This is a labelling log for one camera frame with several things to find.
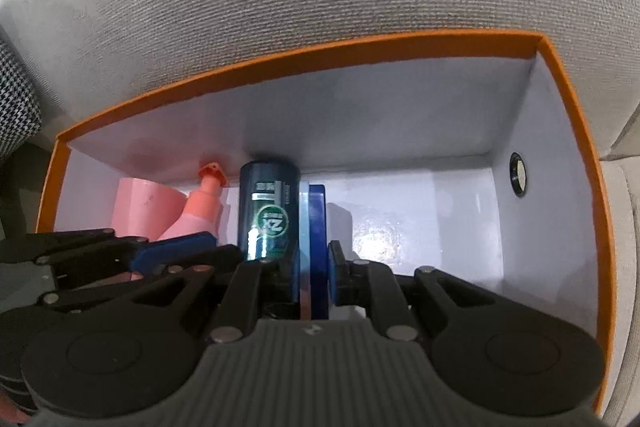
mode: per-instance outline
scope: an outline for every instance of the dark blue can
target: dark blue can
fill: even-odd
[[[248,260],[295,255],[300,170],[292,163],[253,161],[240,169],[238,247]]]

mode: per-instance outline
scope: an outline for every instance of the houndstooth fabric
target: houndstooth fabric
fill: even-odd
[[[22,63],[0,38],[0,161],[42,126],[40,105]]]

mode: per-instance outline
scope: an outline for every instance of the round joint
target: round joint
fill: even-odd
[[[503,331],[484,347],[488,360],[513,375],[538,375],[560,360],[558,345],[541,333]]]
[[[514,194],[521,198],[527,192],[527,168],[522,157],[514,152],[509,160],[509,177]]]
[[[217,344],[227,344],[242,338],[242,331],[233,326],[220,326],[209,333],[209,337]]]
[[[45,304],[55,304],[60,299],[60,296],[57,293],[47,293],[42,298],[42,302]]]
[[[80,373],[113,375],[134,365],[142,355],[135,337],[113,331],[94,331],[74,340],[66,352],[69,364]]]
[[[418,331],[414,327],[398,324],[388,328],[388,330],[386,330],[386,336],[392,341],[409,342],[414,341],[418,337]]]

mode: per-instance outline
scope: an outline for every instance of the metal pin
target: metal pin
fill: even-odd
[[[414,327],[398,324],[388,328],[386,336],[393,341],[409,342],[418,337],[418,331]]]
[[[233,326],[220,326],[209,333],[209,338],[217,344],[227,344],[242,338],[242,331]]]
[[[55,304],[60,299],[60,296],[57,293],[47,293],[43,298],[42,302],[45,304]]]

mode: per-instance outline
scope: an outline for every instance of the can label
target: can label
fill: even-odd
[[[248,258],[281,257],[289,246],[290,185],[279,180],[257,182],[251,194],[254,219],[248,237]]]
[[[287,211],[277,204],[265,204],[255,214],[254,225],[262,235],[278,237],[287,232],[289,217]]]

